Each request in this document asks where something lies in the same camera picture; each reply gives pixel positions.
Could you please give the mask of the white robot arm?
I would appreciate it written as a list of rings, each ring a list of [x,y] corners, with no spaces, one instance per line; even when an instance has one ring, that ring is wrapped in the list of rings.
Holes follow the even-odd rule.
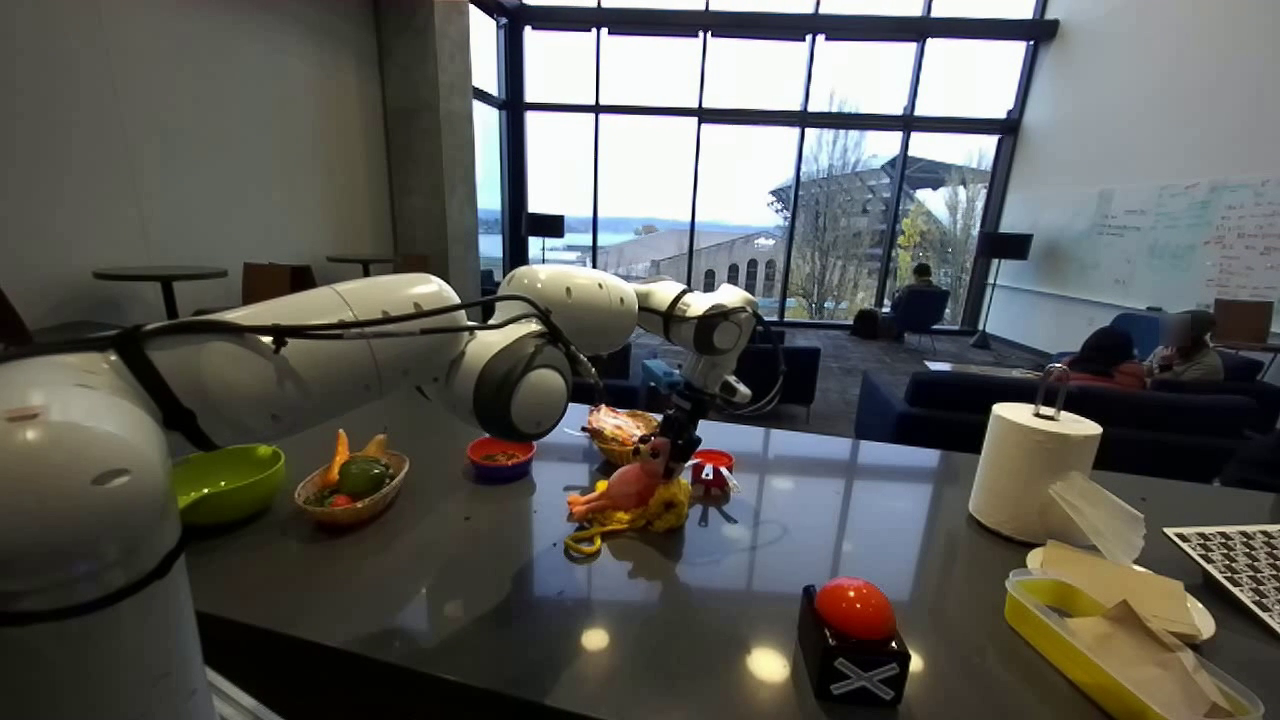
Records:
[[[523,263],[482,301],[432,272],[20,350],[0,359],[4,720],[216,720],[183,532],[178,445],[274,442],[414,390],[538,442],[631,338],[690,355],[678,413],[737,409],[754,298]]]

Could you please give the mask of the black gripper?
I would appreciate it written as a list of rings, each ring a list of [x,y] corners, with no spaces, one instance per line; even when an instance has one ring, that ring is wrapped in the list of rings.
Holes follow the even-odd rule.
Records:
[[[725,376],[710,390],[701,390],[671,359],[640,364],[644,399],[658,413],[657,434],[669,442],[671,462],[688,466],[701,450],[694,423],[710,413],[744,409],[748,390],[737,376]]]

